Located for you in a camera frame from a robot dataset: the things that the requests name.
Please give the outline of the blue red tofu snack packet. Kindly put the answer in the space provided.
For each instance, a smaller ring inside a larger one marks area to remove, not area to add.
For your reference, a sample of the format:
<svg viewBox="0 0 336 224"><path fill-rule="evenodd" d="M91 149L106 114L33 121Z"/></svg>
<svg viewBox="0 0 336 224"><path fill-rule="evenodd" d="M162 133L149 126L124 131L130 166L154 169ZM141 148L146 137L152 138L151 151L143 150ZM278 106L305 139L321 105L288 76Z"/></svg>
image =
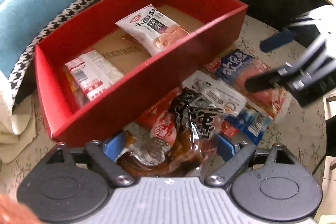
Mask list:
<svg viewBox="0 0 336 224"><path fill-rule="evenodd" d="M279 121L286 115L291 95L284 87L274 87L267 80L271 68L239 49L224 51L205 68L217 79L244 95L257 110Z"/></svg>

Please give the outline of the dark meat snack packet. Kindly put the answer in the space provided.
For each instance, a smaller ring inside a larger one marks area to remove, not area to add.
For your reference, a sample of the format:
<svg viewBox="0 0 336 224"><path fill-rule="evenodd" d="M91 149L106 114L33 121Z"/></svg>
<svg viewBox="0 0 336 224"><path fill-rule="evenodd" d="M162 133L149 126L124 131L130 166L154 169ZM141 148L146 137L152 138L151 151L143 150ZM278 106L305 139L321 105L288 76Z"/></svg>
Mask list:
<svg viewBox="0 0 336 224"><path fill-rule="evenodd" d="M125 129L116 162L134 177L185 176L216 153L223 117L203 93L178 86Z"/></svg>

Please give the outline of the red white barcode snack packet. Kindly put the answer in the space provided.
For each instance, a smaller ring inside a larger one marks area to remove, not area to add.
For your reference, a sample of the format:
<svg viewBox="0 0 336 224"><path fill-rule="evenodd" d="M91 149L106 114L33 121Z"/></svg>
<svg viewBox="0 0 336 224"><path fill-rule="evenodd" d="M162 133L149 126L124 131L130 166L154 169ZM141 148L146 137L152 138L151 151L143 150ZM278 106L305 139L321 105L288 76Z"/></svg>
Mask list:
<svg viewBox="0 0 336 224"><path fill-rule="evenodd" d="M96 50L79 55L65 67L89 101L99 97L124 76Z"/></svg>

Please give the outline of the white gluten strip packet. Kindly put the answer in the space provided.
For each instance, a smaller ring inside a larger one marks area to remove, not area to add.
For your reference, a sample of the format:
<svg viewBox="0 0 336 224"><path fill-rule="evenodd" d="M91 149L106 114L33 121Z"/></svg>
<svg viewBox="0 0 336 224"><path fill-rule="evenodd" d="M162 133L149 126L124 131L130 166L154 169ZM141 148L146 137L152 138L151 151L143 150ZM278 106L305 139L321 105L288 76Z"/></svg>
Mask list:
<svg viewBox="0 0 336 224"><path fill-rule="evenodd" d="M187 30L153 5L120 19L116 25L140 42L152 56L189 35Z"/></svg>

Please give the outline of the red crinkled snack packet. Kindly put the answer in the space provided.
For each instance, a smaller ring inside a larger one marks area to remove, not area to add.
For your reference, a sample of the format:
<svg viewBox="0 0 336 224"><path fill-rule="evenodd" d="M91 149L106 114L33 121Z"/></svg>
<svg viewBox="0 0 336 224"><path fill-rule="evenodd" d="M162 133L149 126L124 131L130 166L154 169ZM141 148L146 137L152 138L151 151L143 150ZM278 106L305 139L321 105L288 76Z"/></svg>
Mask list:
<svg viewBox="0 0 336 224"><path fill-rule="evenodd" d="M224 120L221 123L220 127L221 133L228 137L233 137L239 130L236 129L232 124L230 124L228 121Z"/></svg>

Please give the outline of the blue white snack packet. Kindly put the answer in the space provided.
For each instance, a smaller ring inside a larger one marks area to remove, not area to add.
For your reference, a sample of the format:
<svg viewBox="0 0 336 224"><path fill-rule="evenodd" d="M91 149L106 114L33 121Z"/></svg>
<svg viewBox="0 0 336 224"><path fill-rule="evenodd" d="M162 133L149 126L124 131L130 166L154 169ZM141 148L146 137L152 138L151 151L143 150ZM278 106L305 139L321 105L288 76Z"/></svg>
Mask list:
<svg viewBox="0 0 336 224"><path fill-rule="evenodd" d="M264 115L249 104L244 106L237 117L227 116L225 120L238 129L238 132L246 135L255 145L260 143L269 124L273 121L268 114Z"/></svg>

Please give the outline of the white small snack packet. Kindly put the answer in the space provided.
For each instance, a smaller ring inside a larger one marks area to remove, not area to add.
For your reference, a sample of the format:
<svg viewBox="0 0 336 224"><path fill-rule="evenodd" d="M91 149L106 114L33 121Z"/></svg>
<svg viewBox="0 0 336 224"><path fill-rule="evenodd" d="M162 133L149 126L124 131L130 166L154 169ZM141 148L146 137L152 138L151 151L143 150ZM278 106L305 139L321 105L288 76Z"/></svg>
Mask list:
<svg viewBox="0 0 336 224"><path fill-rule="evenodd" d="M223 82L216 81L201 71L194 72L182 82L198 95L191 106L202 109L216 109L224 115L237 117L246 105L246 98Z"/></svg>

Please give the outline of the dark red tray snack packet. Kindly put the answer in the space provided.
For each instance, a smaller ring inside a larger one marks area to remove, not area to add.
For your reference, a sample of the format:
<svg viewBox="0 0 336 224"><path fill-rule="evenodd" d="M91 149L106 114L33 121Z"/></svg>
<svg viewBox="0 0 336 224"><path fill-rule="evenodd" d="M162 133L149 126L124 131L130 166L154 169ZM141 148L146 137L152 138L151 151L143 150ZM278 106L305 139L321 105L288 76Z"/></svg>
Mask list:
<svg viewBox="0 0 336 224"><path fill-rule="evenodd" d="M74 96L74 99L80 108L84 107L89 99L86 97L80 86L75 81L74 77L71 75L67 67L63 67L64 73L66 75L67 81L70 86L70 90Z"/></svg>

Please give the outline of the white towel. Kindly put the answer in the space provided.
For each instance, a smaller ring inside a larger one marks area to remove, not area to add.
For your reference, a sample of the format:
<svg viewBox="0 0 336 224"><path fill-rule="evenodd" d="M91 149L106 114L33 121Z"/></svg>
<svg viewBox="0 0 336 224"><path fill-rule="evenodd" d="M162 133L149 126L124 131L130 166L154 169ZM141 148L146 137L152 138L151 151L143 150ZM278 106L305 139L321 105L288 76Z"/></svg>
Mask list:
<svg viewBox="0 0 336 224"><path fill-rule="evenodd" d="M37 136L34 97L13 109L9 80L1 73L1 163L13 161Z"/></svg>

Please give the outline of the red cardboard box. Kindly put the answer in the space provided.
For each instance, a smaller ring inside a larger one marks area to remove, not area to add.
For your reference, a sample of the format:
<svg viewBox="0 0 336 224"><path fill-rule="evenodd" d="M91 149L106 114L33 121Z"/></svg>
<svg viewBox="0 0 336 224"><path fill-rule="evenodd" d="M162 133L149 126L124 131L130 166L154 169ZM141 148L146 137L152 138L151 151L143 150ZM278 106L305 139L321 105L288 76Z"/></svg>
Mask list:
<svg viewBox="0 0 336 224"><path fill-rule="evenodd" d="M156 56L125 40L116 24L150 4L189 31ZM80 12L35 47L37 89L49 137L79 147L112 136L229 47L239 37L247 9L238 0L102 0ZM124 77L80 107L64 66L91 49Z"/></svg>

